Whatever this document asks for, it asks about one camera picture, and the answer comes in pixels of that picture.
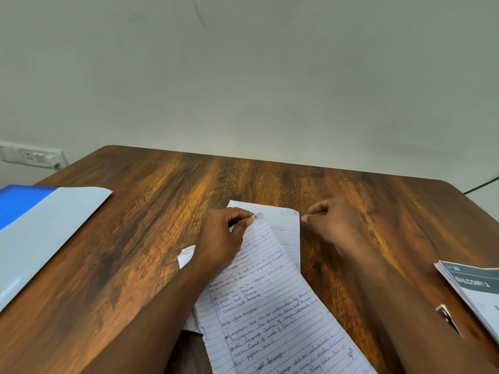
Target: person's right hand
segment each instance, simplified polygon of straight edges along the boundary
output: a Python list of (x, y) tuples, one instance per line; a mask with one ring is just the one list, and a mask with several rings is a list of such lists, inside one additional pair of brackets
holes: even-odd
[(308, 208), (301, 219), (309, 223), (324, 239), (346, 253), (354, 241), (362, 239), (359, 214), (344, 197), (329, 198)]

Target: electrical outlet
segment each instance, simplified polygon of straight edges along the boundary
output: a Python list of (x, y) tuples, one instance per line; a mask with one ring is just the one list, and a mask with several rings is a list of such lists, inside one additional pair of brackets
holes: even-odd
[(61, 169), (68, 165), (62, 150), (0, 142), (0, 158), (6, 163)]

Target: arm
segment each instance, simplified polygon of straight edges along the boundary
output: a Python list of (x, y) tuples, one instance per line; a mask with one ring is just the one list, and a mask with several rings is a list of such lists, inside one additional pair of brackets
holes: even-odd
[[(85, 368), (85, 373), (163, 373), (203, 289), (232, 262), (253, 213), (238, 207), (208, 212), (194, 256)], [(229, 224), (237, 224), (229, 232)]]
[(499, 372), (367, 243), (357, 210), (344, 198), (316, 203), (302, 219), (335, 244), (355, 272), (407, 373)]

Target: wooden table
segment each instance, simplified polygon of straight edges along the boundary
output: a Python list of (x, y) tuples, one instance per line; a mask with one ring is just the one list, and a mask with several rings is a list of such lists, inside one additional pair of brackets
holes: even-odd
[[(499, 267), (499, 224), (446, 182), (315, 166), (106, 146), (40, 182), (113, 190), (0, 314), (0, 373), (78, 373), (177, 272), (199, 221), (230, 199), (303, 213), (345, 195), (371, 244), (499, 367), (499, 350), (446, 281), (438, 259)], [(335, 251), (301, 230), (301, 272), (378, 372), (401, 372), (376, 315)], [(183, 332), (168, 372), (210, 372)]]

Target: wall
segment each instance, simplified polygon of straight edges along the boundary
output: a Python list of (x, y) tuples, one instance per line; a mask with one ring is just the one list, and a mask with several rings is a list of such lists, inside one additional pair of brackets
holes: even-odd
[[(499, 174), (497, 10), (499, 0), (1, 0), (0, 140), (56, 146), (70, 162), (128, 144), (467, 190)], [(49, 173), (0, 163), (0, 186)]]

